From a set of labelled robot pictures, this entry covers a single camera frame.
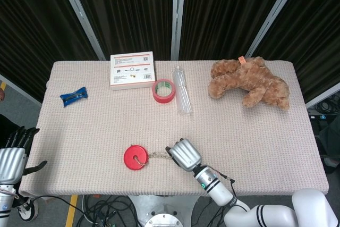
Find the red tape roll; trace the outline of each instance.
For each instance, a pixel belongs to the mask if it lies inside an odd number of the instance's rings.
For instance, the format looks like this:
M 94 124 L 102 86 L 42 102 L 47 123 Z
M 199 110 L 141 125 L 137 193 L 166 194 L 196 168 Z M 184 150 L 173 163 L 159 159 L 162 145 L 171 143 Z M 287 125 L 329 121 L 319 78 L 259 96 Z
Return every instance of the red tape roll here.
M 167 87 L 171 90 L 171 93 L 168 96 L 162 97 L 160 95 L 157 94 L 157 90 L 160 87 Z M 173 84 L 173 82 L 171 82 L 170 80 L 167 79 L 160 79 L 157 80 L 154 85 L 152 86 L 152 94 L 154 96 L 155 101 L 159 102 L 159 103 L 169 103 L 170 101 L 172 101 L 175 97 L 175 85 Z

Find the black curtain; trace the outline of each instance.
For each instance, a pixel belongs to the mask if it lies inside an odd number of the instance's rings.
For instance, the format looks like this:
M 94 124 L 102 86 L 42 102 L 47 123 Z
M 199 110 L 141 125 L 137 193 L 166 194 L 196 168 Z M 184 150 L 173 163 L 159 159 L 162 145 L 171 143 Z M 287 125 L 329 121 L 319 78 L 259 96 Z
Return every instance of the black curtain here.
M 37 100 L 55 61 L 97 60 L 68 0 L 0 3 L 0 74 Z
M 81 0 L 100 46 L 110 54 L 153 51 L 170 60 L 172 0 Z
M 276 0 L 184 0 L 180 60 L 246 54 Z
M 288 0 L 254 56 L 293 62 L 306 102 L 340 82 L 340 0 Z

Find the cardboard box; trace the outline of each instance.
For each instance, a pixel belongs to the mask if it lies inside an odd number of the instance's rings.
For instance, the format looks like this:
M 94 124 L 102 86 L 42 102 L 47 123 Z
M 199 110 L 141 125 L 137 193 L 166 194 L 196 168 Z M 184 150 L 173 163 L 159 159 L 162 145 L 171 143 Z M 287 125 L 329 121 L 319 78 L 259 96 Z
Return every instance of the cardboard box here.
M 152 87 L 156 81 L 152 52 L 111 55 L 110 64 L 113 90 Z

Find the beige fabric tablecloth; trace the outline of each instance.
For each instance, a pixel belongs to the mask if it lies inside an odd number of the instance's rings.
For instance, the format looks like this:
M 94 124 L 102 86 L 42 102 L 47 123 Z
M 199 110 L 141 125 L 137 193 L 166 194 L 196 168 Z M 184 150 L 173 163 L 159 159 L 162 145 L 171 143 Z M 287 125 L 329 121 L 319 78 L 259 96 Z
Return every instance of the beige fabric tablecloth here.
M 242 106 L 241 89 L 219 100 L 207 93 L 213 61 L 155 62 L 157 79 L 172 79 L 184 68 L 193 115 L 177 113 L 176 100 L 154 101 L 151 88 L 113 91 L 109 62 L 56 62 L 47 83 L 28 166 L 20 190 L 32 195 L 204 195 L 205 191 L 173 161 L 151 158 L 139 171 L 123 163 L 131 144 L 164 152 L 188 138 L 203 162 L 236 180 L 238 195 L 291 195 L 305 187 L 328 191 L 311 124 L 294 67 L 266 61 L 289 85 L 288 112 L 260 103 Z M 85 86 L 88 99 L 63 107 L 60 94 Z M 230 188 L 228 181 L 223 180 Z

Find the brown plush teddy bear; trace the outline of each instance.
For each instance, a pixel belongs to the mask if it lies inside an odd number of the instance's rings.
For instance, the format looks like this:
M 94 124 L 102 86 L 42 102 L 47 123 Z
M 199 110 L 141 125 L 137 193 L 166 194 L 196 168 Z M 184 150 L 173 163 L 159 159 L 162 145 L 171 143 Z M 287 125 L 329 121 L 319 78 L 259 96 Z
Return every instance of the brown plush teddy bear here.
M 243 105 L 253 107 L 260 101 L 269 105 L 289 109 L 289 87 L 281 78 L 273 75 L 261 57 L 243 57 L 237 60 L 221 60 L 213 64 L 208 86 L 209 95 L 218 99 L 225 91 L 240 87 L 249 93 L 243 98 Z

